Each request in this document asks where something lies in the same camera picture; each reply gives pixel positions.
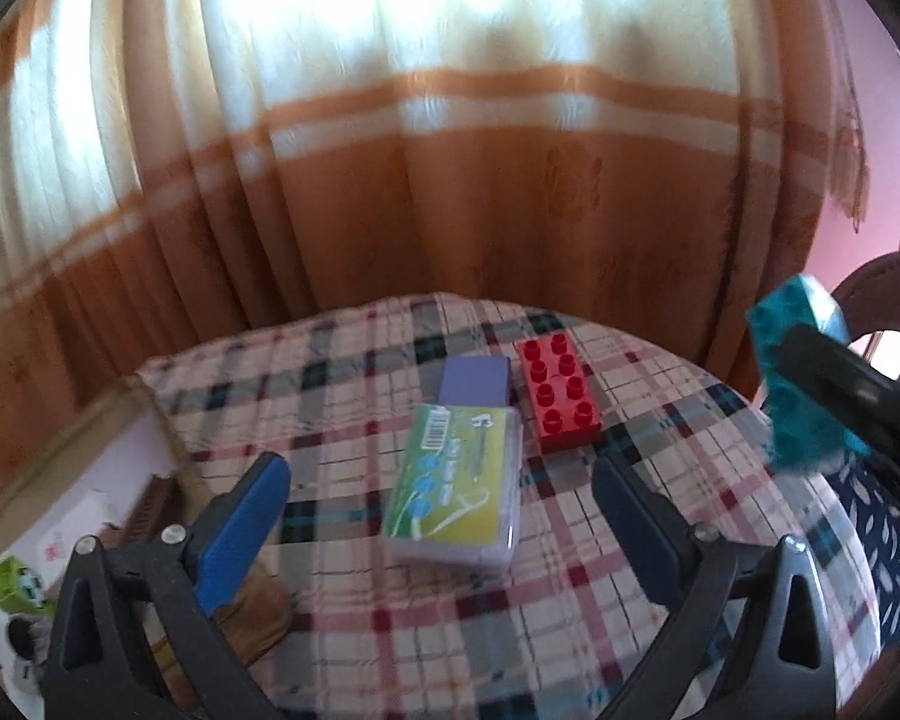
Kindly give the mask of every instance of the clear plastic case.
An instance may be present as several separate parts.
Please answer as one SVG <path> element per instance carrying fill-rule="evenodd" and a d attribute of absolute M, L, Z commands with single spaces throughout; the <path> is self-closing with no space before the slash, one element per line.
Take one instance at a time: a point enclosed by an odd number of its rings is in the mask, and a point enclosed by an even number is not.
<path fill-rule="evenodd" d="M 523 422 L 513 408 L 418 406 L 383 538 L 396 560 L 504 569 L 520 533 Z"/>

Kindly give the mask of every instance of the chair backrest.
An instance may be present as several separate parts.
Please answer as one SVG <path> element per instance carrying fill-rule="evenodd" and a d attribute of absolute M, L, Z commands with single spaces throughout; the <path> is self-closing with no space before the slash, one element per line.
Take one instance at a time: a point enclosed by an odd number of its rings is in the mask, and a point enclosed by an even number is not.
<path fill-rule="evenodd" d="M 900 251 L 860 266 L 833 296 L 844 312 L 850 338 L 878 330 L 900 332 Z"/>

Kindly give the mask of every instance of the open box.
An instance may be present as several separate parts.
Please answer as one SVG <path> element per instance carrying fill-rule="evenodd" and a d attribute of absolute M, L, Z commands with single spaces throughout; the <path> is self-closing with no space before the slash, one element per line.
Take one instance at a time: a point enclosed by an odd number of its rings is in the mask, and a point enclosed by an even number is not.
<path fill-rule="evenodd" d="M 106 507 L 98 507 L 106 509 L 106 521 L 90 530 L 99 533 L 108 522 L 124 524 L 154 476 L 178 483 L 185 524 L 213 497 L 149 389 L 131 377 L 98 396 L 0 494 L 0 563 L 12 555 L 30 567 L 40 565 L 37 550 L 45 545 L 47 533 L 68 517 L 72 521 L 74 511 L 81 505 L 87 509 L 87 501 L 95 496 L 106 498 Z M 66 555 L 71 548 L 65 547 Z M 237 656 L 249 664 L 285 635 L 292 613 L 288 592 L 258 559 L 233 603 L 218 610 L 214 619 Z M 42 718 L 42 699 L 8 678 L 14 660 L 5 634 L 9 619 L 0 609 L 0 684 L 26 717 Z M 175 701 L 193 709 L 196 699 L 169 645 L 159 632 L 151 642 Z"/>

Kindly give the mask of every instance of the pink wall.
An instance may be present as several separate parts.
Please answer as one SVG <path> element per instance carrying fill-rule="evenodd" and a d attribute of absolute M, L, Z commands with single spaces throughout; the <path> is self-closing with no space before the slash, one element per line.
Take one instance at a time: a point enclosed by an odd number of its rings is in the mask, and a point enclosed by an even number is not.
<path fill-rule="evenodd" d="M 871 194 L 860 232 L 829 197 L 823 201 L 806 271 L 834 289 L 858 266 L 900 248 L 900 56 L 865 0 L 837 0 L 860 100 Z"/>

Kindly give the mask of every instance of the round table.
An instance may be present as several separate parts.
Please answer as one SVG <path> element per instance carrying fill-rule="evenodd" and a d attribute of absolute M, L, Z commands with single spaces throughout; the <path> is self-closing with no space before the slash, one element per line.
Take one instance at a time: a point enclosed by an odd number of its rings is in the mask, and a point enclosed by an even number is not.
<path fill-rule="evenodd" d="M 413 407 L 447 355 L 516 357 L 566 330 L 607 443 L 690 522 L 735 541 L 804 535 L 821 568 L 845 701 L 879 652 L 874 584 L 821 476 L 773 477 L 762 413 L 694 365 L 581 319 L 455 295 L 415 295 L 223 338 L 140 371 L 202 475 L 225 493 L 257 454 L 290 462 L 284 520 L 262 555 L 295 594 L 290 635 L 252 667 L 288 716 L 595 717 L 666 619 L 593 501 L 586 447 L 539 454 L 525 418 L 520 541 L 499 576 L 399 565 L 381 515 Z M 738 608 L 725 615 L 681 714 L 703 705 Z"/>

